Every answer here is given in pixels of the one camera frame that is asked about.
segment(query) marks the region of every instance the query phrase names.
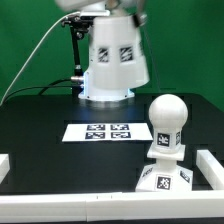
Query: white cylinder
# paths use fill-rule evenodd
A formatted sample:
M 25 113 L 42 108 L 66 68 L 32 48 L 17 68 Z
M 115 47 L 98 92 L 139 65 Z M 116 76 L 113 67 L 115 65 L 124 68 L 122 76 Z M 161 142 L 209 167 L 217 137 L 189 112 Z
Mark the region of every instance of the white cylinder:
M 96 18 L 93 48 L 97 87 L 136 88 L 149 81 L 140 33 L 132 16 Z

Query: black cable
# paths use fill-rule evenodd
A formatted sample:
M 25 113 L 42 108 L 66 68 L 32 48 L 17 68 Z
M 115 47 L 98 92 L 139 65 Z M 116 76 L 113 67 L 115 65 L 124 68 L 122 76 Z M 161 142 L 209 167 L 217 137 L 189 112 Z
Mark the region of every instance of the black cable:
M 49 89 L 49 86 L 55 86 L 55 85 L 57 85 L 57 84 L 59 84 L 59 83 L 62 83 L 62 82 L 69 82 L 69 81 L 71 81 L 71 79 L 59 79 L 59 80 L 56 80 L 56 81 L 50 83 L 48 86 L 44 87 L 44 88 L 38 93 L 38 95 L 40 95 L 40 96 L 43 95 L 43 93 L 46 92 L 46 91 Z
M 22 91 L 26 91 L 26 90 L 31 90 L 31 89 L 43 89 L 43 88 L 47 88 L 47 89 L 50 89 L 50 88 L 80 88 L 80 85 L 67 85 L 67 86 L 33 86 L 33 87 L 27 87 L 27 88 L 23 88 L 23 89 L 19 89 L 19 90 L 16 90 L 12 93 L 10 93 L 3 101 L 2 105 L 4 103 L 6 103 L 6 101 L 13 95 L 15 95 L 16 93 L 19 93 L 19 92 L 22 92 Z
M 145 36 L 145 39 L 146 39 L 146 43 L 147 43 L 147 46 L 148 46 L 149 55 L 151 57 L 152 67 L 153 67 L 153 70 L 155 72 L 157 88 L 158 88 L 159 93 L 161 93 L 161 83 L 160 83 L 160 78 L 159 78 L 156 62 L 155 62 L 155 59 L 154 59 L 154 56 L 153 56 L 153 52 L 152 52 L 151 41 L 150 41 L 149 35 L 147 34 L 146 29 L 145 29 L 144 26 L 143 26 L 143 33 L 144 33 L 144 36 Z
M 78 40 L 76 38 L 76 32 L 74 27 L 70 27 L 70 32 L 72 36 L 72 47 L 73 47 L 73 59 L 75 66 L 80 65 L 80 56 L 79 56 L 79 45 Z

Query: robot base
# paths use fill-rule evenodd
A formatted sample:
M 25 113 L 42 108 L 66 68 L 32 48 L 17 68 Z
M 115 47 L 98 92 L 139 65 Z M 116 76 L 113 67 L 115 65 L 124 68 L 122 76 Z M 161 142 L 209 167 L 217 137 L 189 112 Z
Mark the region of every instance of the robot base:
M 176 161 L 157 160 L 145 166 L 136 191 L 191 191 L 193 172 L 177 166 Z
M 86 95 L 85 91 L 79 94 L 79 102 L 82 105 L 90 106 L 94 108 L 117 108 L 125 105 L 132 104 L 134 102 L 135 94 L 130 90 L 121 91 L 122 93 L 119 94 L 119 91 L 116 91 L 116 95 L 114 96 L 101 96 L 98 95 Z

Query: white block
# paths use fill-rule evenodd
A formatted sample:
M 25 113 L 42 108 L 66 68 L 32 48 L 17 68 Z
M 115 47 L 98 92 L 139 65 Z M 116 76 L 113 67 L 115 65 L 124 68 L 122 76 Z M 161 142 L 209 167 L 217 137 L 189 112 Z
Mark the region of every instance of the white block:
M 223 217 L 224 191 L 123 193 L 87 202 L 87 220 Z
M 0 223 L 86 221 L 85 201 L 82 195 L 1 196 Z
M 0 154 L 0 184 L 9 172 L 9 156 L 8 154 Z
M 214 190 L 224 190 L 224 168 L 208 150 L 197 151 L 196 164 Z

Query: white ball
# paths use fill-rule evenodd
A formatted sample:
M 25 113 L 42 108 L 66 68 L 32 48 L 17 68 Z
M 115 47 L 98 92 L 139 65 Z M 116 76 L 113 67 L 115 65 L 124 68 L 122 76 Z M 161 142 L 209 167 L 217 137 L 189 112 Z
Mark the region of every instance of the white ball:
M 181 129 L 187 121 L 187 116 L 185 103 L 171 94 L 156 98 L 149 108 L 149 119 L 154 128 Z

